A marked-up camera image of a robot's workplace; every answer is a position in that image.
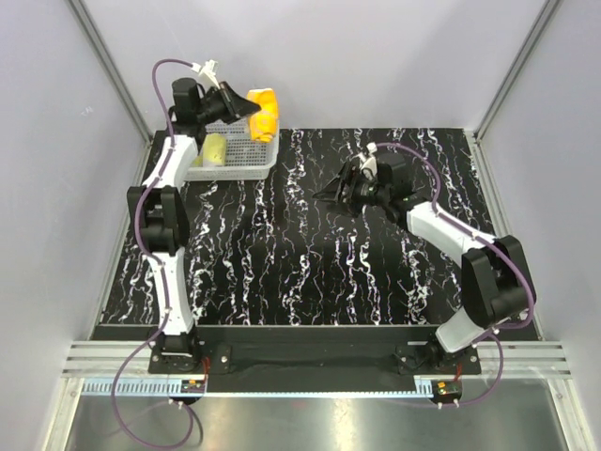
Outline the yellow-green and grey towel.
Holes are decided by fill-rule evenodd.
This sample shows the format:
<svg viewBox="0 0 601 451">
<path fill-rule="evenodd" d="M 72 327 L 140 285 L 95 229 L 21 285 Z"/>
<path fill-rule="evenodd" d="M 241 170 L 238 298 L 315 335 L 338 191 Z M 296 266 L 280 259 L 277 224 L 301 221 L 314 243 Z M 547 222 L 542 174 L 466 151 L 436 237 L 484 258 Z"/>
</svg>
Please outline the yellow-green and grey towel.
<svg viewBox="0 0 601 451">
<path fill-rule="evenodd" d="M 199 155 L 194 159 L 194 167 L 221 167 L 225 166 L 227 140 L 219 133 L 210 133 L 206 136 Z"/>
</svg>

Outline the orange and grey towel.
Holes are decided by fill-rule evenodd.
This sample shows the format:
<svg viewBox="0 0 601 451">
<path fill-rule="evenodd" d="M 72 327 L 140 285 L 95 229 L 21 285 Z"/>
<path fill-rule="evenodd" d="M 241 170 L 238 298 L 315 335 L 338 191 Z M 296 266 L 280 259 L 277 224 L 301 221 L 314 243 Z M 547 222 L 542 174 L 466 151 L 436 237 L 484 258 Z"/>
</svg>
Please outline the orange and grey towel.
<svg viewBox="0 0 601 451">
<path fill-rule="evenodd" d="M 270 143 L 276 135 L 279 121 L 279 105 L 276 93 L 271 88 L 252 89 L 247 99 L 260 106 L 260 111 L 248 119 L 251 139 L 255 142 Z"/>
</svg>

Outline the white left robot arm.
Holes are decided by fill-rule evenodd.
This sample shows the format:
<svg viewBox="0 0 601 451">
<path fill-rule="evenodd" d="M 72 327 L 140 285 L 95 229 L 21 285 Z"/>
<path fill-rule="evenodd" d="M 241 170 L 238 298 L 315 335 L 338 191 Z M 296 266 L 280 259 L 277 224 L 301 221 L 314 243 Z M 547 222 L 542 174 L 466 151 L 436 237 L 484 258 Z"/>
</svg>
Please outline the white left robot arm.
<svg viewBox="0 0 601 451">
<path fill-rule="evenodd" d="M 184 277 L 190 223 L 180 189 L 206 141 L 207 125 L 237 122 L 260 107 L 227 82 L 219 82 L 202 95 L 194 79 L 180 78 L 172 83 L 172 93 L 174 105 L 167 111 L 159 160 L 141 185 L 130 187 L 127 202 L 136 244 L 156 286 L 159 332 L 176 337 L 193 328 Z"/>
</svg>

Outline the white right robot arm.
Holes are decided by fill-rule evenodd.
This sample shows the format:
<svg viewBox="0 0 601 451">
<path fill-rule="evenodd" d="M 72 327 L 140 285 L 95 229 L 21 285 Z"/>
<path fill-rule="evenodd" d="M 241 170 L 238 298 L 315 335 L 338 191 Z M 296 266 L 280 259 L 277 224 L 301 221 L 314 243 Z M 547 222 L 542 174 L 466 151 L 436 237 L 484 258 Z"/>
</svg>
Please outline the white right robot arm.
<svg viewBox="0 0 601 451">
<path fill-rule="evenodd" d="M 438 327 L 424 350 L 435 371 L 451 370 L 460 354 L 487 334 L 531 322 L 536 296 L 521 242 L 511 235 L 498 238 L 481 232 L 447 212 L 435 195 L 419 194 L 403 155 L 370 144 L 313 198 L 349 217 L 366 207 L 380 208 L 391 223 L 434 245 L 459 267 L 461 307 Z M 520 313 L 528 317 L 515 322 Z"/>
</svg>

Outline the white plastic mesh basket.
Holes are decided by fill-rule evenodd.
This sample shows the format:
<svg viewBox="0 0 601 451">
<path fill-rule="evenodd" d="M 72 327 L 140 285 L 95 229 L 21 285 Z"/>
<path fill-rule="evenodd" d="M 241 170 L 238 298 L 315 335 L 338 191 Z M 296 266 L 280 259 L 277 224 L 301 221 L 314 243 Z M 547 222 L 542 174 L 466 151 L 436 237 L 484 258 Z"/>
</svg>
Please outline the white plastic mesh basket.
<svg viewBox="0 0 601 451">
<path fill-rule="evenodd" d="M 218 133 L 226 139 L 227 147 L 223 166 L 191 166 L 186 181 L 263 180 L 277 162 L 279 131 L 268 143 L 253 141 L 248 123 L 244 120 L 232 124 L 221 121 L 206 127 L 207 133 Z"/>
</svg>

